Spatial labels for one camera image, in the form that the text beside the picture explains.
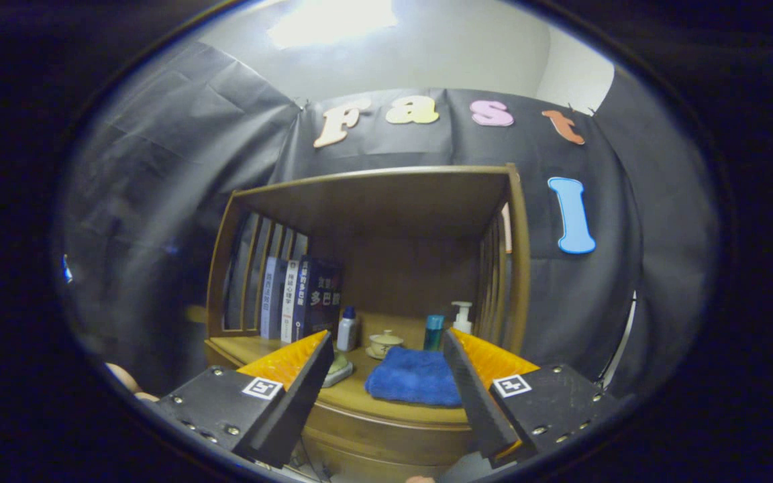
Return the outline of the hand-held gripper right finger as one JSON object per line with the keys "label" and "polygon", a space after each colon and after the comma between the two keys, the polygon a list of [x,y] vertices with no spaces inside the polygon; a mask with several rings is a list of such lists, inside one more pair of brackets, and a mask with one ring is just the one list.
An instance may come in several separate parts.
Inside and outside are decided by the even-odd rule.
{"label": "hand-held gripper right finger", "polygon": [[536,365],[457,329],[445,336],[443,354],[476,447],[494,468],[559,449],[621,407],[566,364]]}

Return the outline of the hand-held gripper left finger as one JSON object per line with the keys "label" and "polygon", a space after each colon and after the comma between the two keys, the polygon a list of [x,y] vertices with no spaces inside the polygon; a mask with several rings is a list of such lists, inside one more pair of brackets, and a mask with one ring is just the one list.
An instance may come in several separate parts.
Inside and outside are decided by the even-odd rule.
{"label": "hand-held gripper left finger", "polygon": [[311,334],[232,370],[206,369],[163,397],[142,394],[168,422],[209,445],[287,465],[335,360],[332,334]]}

